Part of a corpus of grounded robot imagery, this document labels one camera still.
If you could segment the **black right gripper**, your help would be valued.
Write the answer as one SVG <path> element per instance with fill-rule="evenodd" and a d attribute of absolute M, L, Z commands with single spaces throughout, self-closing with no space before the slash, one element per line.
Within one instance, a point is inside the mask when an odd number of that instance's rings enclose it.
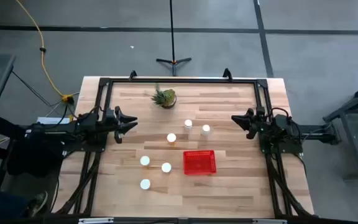
<path fill-rule="evenodd" d="M 231 119 L 244 131 L 248 131 L 246 134 L 247 139 L 253 139 L 260 132 L 262 124 L 266 121 L 265 108 L 263 106 L 257 107 L 256 112 L 249 108 L 245 114 L 232 115 Z"/>

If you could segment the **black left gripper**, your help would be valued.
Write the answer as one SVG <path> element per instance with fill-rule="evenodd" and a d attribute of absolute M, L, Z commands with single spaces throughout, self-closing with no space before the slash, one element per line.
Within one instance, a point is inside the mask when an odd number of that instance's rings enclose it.
<path fill-rule="evenodd" d="M 114 109 L 107 108 L 103 118 L 104 124 L 109 128 L 109 132 L 114 133 L 114 140 L 118 144 L 122 143 L 122 134 L 126 134 L 138 125 L 138 122 L 133 122 L 136 120 L 135 116 L 125 115 L 120 106 L 116 106 Z"/>

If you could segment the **red plastic basket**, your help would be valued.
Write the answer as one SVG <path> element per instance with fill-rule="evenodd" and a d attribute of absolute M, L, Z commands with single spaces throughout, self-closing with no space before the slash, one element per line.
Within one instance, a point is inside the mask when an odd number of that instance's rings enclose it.
<path fill-rule="evenodd" d="M 183 171 L 185 175 L 215 174 L 216 158 L 214 151 L 184 151 Z"/>

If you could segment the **potted green succulent plant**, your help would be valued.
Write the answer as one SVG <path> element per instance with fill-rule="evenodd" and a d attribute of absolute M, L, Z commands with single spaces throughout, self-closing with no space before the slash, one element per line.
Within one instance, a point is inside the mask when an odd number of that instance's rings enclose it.
<path fill-rule="evenodd" d="M 155 84 L 155 93 L 150 99 L 164 109 L 173 108 L 177 102 L 175 91 L 173 89 L 161 90 L 159 83 Z"/>

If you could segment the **white paper sheet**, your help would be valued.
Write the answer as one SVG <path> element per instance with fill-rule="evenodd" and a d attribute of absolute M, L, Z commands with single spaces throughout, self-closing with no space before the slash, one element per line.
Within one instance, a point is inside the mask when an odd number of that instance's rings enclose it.
<path fill-rule="evenodd" d="M 38 117 L 37 122 L 41 124 L 68 124 L 70 118 Z"/>

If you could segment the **black chair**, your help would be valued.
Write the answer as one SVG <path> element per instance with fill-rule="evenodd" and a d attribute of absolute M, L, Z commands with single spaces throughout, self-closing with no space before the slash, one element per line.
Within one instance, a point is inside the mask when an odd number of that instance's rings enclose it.
<path fill-rule="evenodd" d="M 0 134 L 13 140 L 6 159 L 6 171 L 10 175 L 28 173 L 45 177 L 63 160 L 64 145 L 61 141 L 48 140 L 37 131 L 27 133 L 23 128 L 0 117 Z"/>

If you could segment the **black tripod stand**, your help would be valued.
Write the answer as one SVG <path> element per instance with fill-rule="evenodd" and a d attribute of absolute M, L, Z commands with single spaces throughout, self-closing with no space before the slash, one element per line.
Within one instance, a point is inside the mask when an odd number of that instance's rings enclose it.
<path fill-rule="evenodd" d="M 176 77 L 177 76 L 177 66 L 180 63 L 192 61 L 192 58 L 188 57 L 188 58 L 183 58 L 183 59 L 179 59 L 179 60 L 176 60 L 176 58 L 175 58 L 175 38 L 174 38 L 173 3 L 172 3 L 172 0 L 169 0 L 169 6 L 170 6 L 170 35 L 171 35 L 171 47 L 172 47 L 172 59 L 171 60 L 165 60 L 165 59 L 162 59 L 162 58 L 157 58 L 156 62 L 169 64 L 171 66 L 172 76 Z"/>

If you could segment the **person's shoe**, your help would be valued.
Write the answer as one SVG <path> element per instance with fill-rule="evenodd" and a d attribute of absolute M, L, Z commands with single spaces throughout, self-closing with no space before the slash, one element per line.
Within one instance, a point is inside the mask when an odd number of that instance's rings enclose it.
<path fill-rule="evenodd" d="M 32 200 L 30 200 L 27 206 L 27 215 L 28 217 L 34 217 L 41 209 L 44 208 L 47 203 L 48 192 L 43 191 L 37 194 Z"/>

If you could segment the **black aluminium rig frame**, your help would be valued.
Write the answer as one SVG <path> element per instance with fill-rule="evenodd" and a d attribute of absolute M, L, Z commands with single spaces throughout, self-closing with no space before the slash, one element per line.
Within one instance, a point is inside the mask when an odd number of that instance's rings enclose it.
<path fill-rule="evenodd" d="M 248 140 L 231 116 L 258 104 L 277 113 L 290 111 L 284 81 L 258 78 L 159 78 L 173 89 L 177 102 L 165 110 L 152 103 L 155 78 L 115 78 L 111 105 L 138 119 L 138 125 L 117 144 L 110 136 L 101 155 L 91 214 L 95 217 L 272 218 L 274 216 L 265 157 L 256 139 Z M 190 119 L 190 132 L 184 121 Z M 211 132 L 204 136 L 203 125 Z M 175 143 L 167 134 L 177 136 Z M 185 175 L 184 151 L 212 150 L 216 173 Z M 150 165 L 140 164 L 142 156 Z M 161 165 L 169 162 L 170 173 Z M 140 187 L 149 179 L 148 190 Z"/>

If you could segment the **silver bracket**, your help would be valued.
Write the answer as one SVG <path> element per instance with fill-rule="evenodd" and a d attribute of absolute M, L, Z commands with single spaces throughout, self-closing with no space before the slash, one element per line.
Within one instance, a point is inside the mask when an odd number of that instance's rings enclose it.
<path fill-rule="evenodd" d="M 288 223 L 286 220 L 255 218 L 252 220 L 252 224 L 288 224 Z"/>
<path fill-rule="evenodd" d="M 81 218 L 78 220 L 78 224 L 111 224 L 114 223 L 114 217 L 92 217 Z"/>

